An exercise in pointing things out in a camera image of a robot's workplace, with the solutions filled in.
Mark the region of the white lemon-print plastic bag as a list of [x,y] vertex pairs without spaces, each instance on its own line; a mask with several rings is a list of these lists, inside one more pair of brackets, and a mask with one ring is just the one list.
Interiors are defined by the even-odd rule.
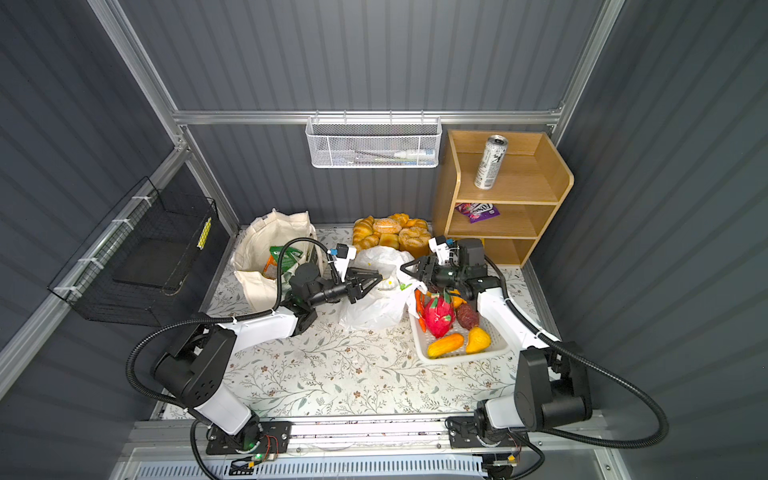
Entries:
[[356,254],[351,266],[376,270],[383,277],[362,299],[343,300],[339,307],[340,324],[347,330],[383,330],[397,326],[409,308],[415,311],[416,290],[424,284],[403,273],[400,267],[414,261],[407,251],[375,246]]

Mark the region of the green candy bag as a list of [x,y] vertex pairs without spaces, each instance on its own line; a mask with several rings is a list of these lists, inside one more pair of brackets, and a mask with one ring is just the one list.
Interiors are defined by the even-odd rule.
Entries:
[[272,254],[277,260],[278,275],[287,273],[293,268],[304,256],[303,252],[294,247],[284,248],[282,246],[271,246],[269,248],[269,255]]

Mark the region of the cream canvas tote bag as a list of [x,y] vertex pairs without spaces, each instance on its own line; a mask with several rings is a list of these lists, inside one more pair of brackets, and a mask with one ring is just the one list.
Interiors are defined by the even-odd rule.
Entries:
[[311,242],[295,242],[281,253],[296,238],[317,239],[308,211],[284,214],[273,210],[245,229],[231,264],[252,311],[273,307],[278,288],[288,289],[288,280],[300,264],[317,263],[319,250]]

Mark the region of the white plastic produce basket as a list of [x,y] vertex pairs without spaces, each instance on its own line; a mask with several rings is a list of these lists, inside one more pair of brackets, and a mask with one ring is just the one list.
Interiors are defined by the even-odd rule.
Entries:
[[430,290],[421,282],[405,307],[418,357],[429,364],[501,356],[511,341],[457,289]]

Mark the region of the orange pink candy bag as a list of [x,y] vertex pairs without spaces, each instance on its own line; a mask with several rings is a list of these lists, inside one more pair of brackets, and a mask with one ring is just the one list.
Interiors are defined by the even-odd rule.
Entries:
[[262,275],[270,280],[275,280],[278,277],[278,266],[276,258],[270,254],[265,266],[262,269]]

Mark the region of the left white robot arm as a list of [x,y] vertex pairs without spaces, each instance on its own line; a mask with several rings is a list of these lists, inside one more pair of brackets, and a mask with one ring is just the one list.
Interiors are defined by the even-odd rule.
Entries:
[[353,303],[382,280],[378,271],[356,267],[342,279],[325,279],[316,265],[302,264],[276,310],[248,320],[187,327],[159,358],[152,376],[195,418],[237,436],[254,428],[258,417],[225,385],[231,358],[259,344],[304,333],[317,319],[319,305],[343,299]]

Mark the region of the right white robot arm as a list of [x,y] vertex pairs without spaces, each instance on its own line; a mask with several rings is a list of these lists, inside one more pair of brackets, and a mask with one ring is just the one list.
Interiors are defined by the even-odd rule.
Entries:
[[586,368],[556,348],[557,337],[541,329],[512,299],[501,270],[485,254],[479,239],[438,237],[433,252],[400,270],[435,292],[456,290],[507,335],[518,352],[514,392],[485,401],[479,418],[493,430],[546,429],[586,421],[592,399]]

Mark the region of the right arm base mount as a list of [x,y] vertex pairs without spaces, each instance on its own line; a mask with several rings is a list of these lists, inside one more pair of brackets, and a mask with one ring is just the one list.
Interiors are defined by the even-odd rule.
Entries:
[[453,449],[522,447],[509,429],[495,429],[483,414],[449,416],[444,420],[450,446]]

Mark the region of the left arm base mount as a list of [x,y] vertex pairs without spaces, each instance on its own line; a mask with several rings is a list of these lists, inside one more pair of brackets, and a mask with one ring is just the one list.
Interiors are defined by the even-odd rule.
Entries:
[[256,455],[264,459],[267,455],[287,452],[294,424],[288,421],[249,421],[234,435],[226,434],[217,426],[206,432],[205,453],[215,455]]

